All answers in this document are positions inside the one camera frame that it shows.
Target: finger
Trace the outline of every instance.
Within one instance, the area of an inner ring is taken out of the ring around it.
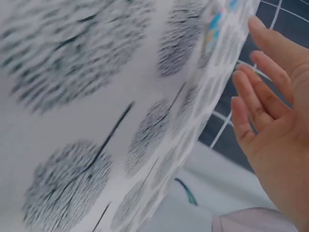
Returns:
[[[248,120],[247,108],[240,97],[233,97],[231,101],[232,121],[237,142],[245,154],[249,154],[249,147],[256,137]]]
[[[275,87],[284,95],[286,100],[293,104],[291,79],[285,70],[261,51],[253,51],[250,54],[250,58],[272,80]]]
[[[262,81],[258,74],[248,65],[240,64],[237,70],[244,72],[261,102],[265,111],[273,118],[278,119],[290,112],[290,108]]]
[[[308,49],[274,30],[267,29],[258,17],[250,17],[249,30],[255,44],[282,67],[292,79],[297,76],[296,73],[302,66],[308,63]]]
[[[238,95],[243,99],[248,109],[249,117],[254,127],[258,132],[261,132],[274,119],[266,113],[244,72],[235,71],[233,81]]]

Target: white grout line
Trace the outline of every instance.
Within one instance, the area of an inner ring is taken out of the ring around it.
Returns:
[[[302,3],[306,4],[309,6],[309,3],[308,2],[305,2],[304,0],[300,0]]]
[[[274,29],[275,23],[276,23],[276,21],[277,21],[278,15],[279,15],[279,11],[280,11],[280,9],[281,9],[282,1],[283,1],[283,0],[280,0],[280,1],[279,1],[279,4],[278,4],[278,6],[277,6],[274,19],[272,20],[271,25],[270,25],[270,29]]]
[[[292,14],[292,15],[294,15],[294,16],[296,16],[296,17],[302,19],[302,20],[304,20],[305,22],[309,23],[309,20],[307,20],[307,19],[305,19],[305,18],[303,18],[303,17],[301,17],[301,16],[299,16],[299,15],[297,15],[297,14],[291,12],[291,11],[288,11],[288,10],[286,10],[286,9],[284,9],[284,8],[281,8],[281,10],[283,10],[283,11],[285,11],[285,12],[287,12],[287,13],[290,13],[290,14]]]
[[[222,121],[226,121],[227,120],[227,117],[225,117],[224,115],[220,114],[219,112],[217,111],[213,111],[212,113],[213,115],[215,115],[217,118],[221,119]],[[232,121],[229,121],[228,124],[232,127],[234,127]]]
[[[261,2],[262,3],[265,3],[265,4],[267,4],[267,5],[270,5],[270,6],[273,6],[273,7],[278,7],[277,5],[275,5],[275,4],[272,4],[272,3],[269,3],[269,2],[267,2],[267,1],[264,1],[264,0],[261,0]],[[283,11],[285,11],[285,12],[287,12],[287,13],[290,13],[290,14],[292,14],[292,15],[294,15],[294,16],[296,16],[296,17],[298,17],[298,18],[300,18],[300,19],[302,19],[302,20],[304,20],[305,22],[307,22],[307,23],[309,23],[309,20],[308,19],[305,19],[305,18],[303,18],[302,16],[299,16],[299,15],[297,15],[297,14],[295,14],[295,13],[293,13],[293,12],[291,12],[291,11],[289,11],[289,10],[286,10],[286,9],[284,9],[284,8],[282,8],[282,7],[280,7],[280,10],[283,10]]]
[[[225,120],[224,124],[222,125],[221,129],[219,130],[217,136],[214,138],[212,144],[210,145],[210,149],[213,149],[213,147],[216,145],[216,142],[218,141],[218,139],[220,138],[221,134],[223,133],[224,129],[226,128],[226,126],[228,125],[228,122],[230,121],[232,117],[232,111],[230,112],[230,114],[227,116],[227,119]]]
[[[268,1],[261,0],[261,2],[262,2],[262,3],[265,3],[265,4],[267,4],[267,5],[271,5],[271,6],[277,7],[277,5],[272,4],[272,3],[268,2]]]
[[[246,64],[246,65],[248,65],[248,66],[250,66],[251,68],[253,68],[254,69],[254,67],[252,66],[252,65],[250,65],[250,64],[248,64],[248,63],[246,63],[246,62],[244,62],[244,61],[242,61],[242,60],[238,60],[237,61],[239,64]],[[256,69],[255,70],[259,75],[261,75],[261,76],[263,76],[263,77],[265,77],[266,79],[268,79],[268,80],[270,80],[271,81],[271,79],[268,77],[268,76],[266,76],[266,74],[264,74],[262,71],[260,71],[260,70],[258,70],[258,69]]]

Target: tiled wall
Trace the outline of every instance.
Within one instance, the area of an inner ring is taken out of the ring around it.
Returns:
[[[292,41],[309,48],[309,0],[262,0],[257,16],[268,28],[277,30]],[[253,50],[257,50],[257,47],[249,36],[241,51],[239,63],[253,66],[254,64],[249,59],[249,54]],[[256,71],[268,86],[283,99],[265,74],[259,70]],[[232,96],[236,96],[236,90],[232,80],[229,79],[215,112],[210,117],[199,140],[252,171],[234,136],[233,123],[230,120]]]

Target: white fabric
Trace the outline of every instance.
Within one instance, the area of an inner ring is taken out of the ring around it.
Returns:
[[[140,227],[207,123],[258,3],[1,0],[0,230]]]

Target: hand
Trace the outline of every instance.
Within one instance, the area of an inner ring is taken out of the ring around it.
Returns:
[[[249,66],[238,65],[233,81],[239,97],[231,102],[235,134],[270,199],[299,231],[308,232],[309,49],[267,29],[255,16],[249,29],[263,51],[253,51],[251,59],[293,108]]]

